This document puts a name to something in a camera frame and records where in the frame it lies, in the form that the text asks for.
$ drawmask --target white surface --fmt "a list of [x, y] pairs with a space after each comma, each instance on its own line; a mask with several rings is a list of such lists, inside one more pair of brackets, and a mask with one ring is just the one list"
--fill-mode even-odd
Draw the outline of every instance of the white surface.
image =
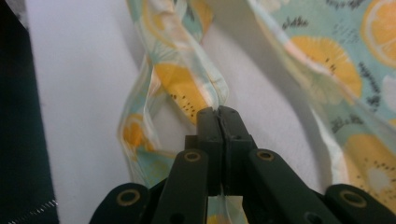
[[[259, 147], [323, 191], [329, 156], [300, 89], [245, 2], [210, 3], [216, 18], [204, 48], [229, 84], [227, 105]], [[144, 51], [123, 0], [29, 0], [27, 11], [59, 217], [88, 223], [106, 194], [130, 181], [116, 133]], [[166, 148], [182, 149], [194, 133], [170, 105], [154, 123]]]

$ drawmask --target fabric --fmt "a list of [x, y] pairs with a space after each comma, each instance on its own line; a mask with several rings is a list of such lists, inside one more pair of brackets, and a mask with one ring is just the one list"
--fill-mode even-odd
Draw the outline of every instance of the fabric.
[[29, 35], [0, 1], [0, 223], [58, 223]]
[[[317, 115], [333, 183], [360, 187], [396, 212], [396, 32], [390, 23], [396, 1], [247, 2]], [[163, 99], [174, 99], [186, 122], [195, 123], [193, 112], [224, 104], [228, 90], [198, 44], [212, 18], [204, 1], [128, 3], [148, 55], [119, 136], [135, 180], [151, 187], [167, 176], [174, 157], [162, 150], [151, 122]], [[226, 215], [220, 201], [209, 202], [210, 222], [246, 222], [240, 199], [228, 199]]]

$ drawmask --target black cloth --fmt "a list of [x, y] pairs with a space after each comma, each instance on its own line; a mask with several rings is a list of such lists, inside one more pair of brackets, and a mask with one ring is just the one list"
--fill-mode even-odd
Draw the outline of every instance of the black cloth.
[[28, 32], [0, 0], [0, 223], [59, 223]]

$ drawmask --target fruit print fabric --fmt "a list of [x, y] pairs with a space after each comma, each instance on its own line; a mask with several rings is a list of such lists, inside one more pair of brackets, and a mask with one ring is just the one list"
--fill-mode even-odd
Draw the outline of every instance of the fruit print fabric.
[[322, 124], [333, 182], [396, 213], [396, 0], [248, 2]]

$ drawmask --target clamp jaw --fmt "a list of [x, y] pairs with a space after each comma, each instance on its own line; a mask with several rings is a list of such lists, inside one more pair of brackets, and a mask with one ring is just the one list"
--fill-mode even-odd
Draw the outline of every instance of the clamp jaw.
[[243, 196], [251, 224], [396, 223], [396, 216], [361, 189], [310, 189], [274, 151], [258, 149], [239, 114], [226, 106], [197, 113], [164, 181], [151, 189], [124, 184], [111, 190], [91, 223], [204, 224], [207, 197]]

